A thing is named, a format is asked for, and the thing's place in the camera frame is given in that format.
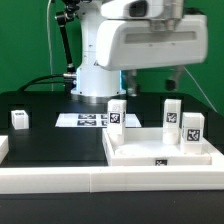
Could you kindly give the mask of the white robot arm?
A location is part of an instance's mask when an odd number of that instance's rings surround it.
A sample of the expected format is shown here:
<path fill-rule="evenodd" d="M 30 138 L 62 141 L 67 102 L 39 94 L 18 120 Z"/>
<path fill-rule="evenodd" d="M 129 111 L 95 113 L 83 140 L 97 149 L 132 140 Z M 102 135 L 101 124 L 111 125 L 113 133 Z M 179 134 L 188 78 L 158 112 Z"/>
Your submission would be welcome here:
<path fill-rule="evenodd" d="M 82 61 L 71 94 L 96 103 L 135 95 L 139 69 L 183 67 L 207 56 L 207 18 L 184 0 L 63 0 L 60 27 L 79 18 Z"/>

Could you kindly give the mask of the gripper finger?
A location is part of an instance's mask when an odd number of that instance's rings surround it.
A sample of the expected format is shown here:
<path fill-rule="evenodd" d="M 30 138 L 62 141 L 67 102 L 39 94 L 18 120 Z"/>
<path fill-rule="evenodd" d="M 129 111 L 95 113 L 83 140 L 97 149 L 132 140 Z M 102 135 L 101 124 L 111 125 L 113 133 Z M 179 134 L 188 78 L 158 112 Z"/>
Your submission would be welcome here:
<path fill-rule="evenodd" d="M 165 82 L 165 87 L 167 91 L 176 91 L 178 89 L 179 81 L 183 76 L 184 70 L 184 65 L 176 66 L 173 69 L 172 75 Z"/>
<path fill-rule="evenodd" d="M 125 79 L 127 83 L 127 93 L 129 96 L 136 97 L 139 91 L 139 85 L 136 81 L 137 71 L 136 70 L 127 70 L 125 72 Z"/>

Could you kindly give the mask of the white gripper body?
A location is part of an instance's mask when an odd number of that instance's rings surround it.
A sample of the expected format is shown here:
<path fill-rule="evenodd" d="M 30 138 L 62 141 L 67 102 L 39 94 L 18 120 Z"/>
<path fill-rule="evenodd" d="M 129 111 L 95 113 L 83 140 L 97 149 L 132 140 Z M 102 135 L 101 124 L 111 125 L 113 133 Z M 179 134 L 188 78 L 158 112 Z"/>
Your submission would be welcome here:
<path fill-rule="evenodd" d="M 183 13 L 184 0 L 111 0 L 96 39 L 106 70 L 201 63 L 207 56 L 207 17 Z"/>

